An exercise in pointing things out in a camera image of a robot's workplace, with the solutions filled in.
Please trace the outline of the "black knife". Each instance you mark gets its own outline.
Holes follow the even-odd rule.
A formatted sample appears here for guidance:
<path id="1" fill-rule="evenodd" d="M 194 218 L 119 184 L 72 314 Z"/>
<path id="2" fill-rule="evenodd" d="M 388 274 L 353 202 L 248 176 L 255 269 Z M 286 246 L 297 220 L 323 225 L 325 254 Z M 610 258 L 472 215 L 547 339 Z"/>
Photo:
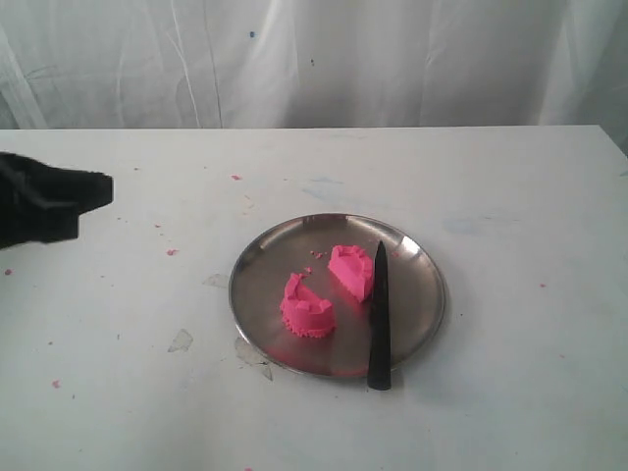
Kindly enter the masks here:
<path id="1" fill-rule="evenodd" d="M 367 386 L 369 389 L 384 392 L 392 387 L 392 342 L 388 256 L 382 240 L 379 241 L 376 251 L 373 281 L 369 312 L 371 344 Z"/>

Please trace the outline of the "white backdrop curtain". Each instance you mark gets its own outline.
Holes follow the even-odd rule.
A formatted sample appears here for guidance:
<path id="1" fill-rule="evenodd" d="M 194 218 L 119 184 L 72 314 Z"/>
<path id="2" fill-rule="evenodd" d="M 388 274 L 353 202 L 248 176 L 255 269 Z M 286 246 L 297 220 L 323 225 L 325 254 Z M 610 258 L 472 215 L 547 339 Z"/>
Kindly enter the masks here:
<path id="1" fill-rule="evenodd" d="M 627 133 L 623 1 L 5 1 L 1 125 L 597 124 Z"/>

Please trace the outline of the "round steel plate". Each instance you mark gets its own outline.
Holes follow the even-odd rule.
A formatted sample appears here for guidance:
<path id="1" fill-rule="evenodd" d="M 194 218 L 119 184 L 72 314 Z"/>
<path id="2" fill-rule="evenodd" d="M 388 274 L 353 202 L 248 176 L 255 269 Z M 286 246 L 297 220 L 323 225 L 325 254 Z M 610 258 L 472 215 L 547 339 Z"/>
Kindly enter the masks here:
<path id="1" fill-rule="evenodd" d="M 370 257 L 378 244 L 388 257 L 392 366 L 398 367 L 438 331 L 445 317 L 445 280 L 428 253 L 403 231 L 375 219 L 315 214 L 280 223 L 239 255 L 229 292 L 243 339 L 268 360 L 323 377 L 363 377 L 370 349 L 369 303 L 360 302 L 328 268 L 336 245 L 358 245 Z M 336 328 L 321 339 L 288 330 L 280 311 L 292 273 L 335 308 Z"/>

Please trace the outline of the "pink sand cake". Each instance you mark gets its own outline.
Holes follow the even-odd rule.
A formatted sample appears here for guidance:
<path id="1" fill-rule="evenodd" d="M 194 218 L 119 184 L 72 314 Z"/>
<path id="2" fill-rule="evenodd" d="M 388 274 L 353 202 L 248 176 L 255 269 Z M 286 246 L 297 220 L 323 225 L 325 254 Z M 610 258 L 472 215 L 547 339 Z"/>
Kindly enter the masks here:
<path id="1" fill-rule="evenodd" d="M 280 304 L 282 320 L 298 337 L 321 339 L 337 325 L 334 305 L 330 300 L 320 298 L 303 279 L 302 274 L 289 276 Z"/>

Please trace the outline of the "cut pink sand piece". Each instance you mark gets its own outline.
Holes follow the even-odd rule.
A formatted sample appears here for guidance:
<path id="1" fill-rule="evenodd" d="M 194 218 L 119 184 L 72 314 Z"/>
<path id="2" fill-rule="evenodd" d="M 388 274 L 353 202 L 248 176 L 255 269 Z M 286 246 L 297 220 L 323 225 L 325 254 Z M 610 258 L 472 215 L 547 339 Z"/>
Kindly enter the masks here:
<path id="1" fill-rule="evenodd" d="M 358 301 L 371 294 L 374 282 L 374 262 L 358 245 L 335 245 L 328 269 L 340 284 Z"/>

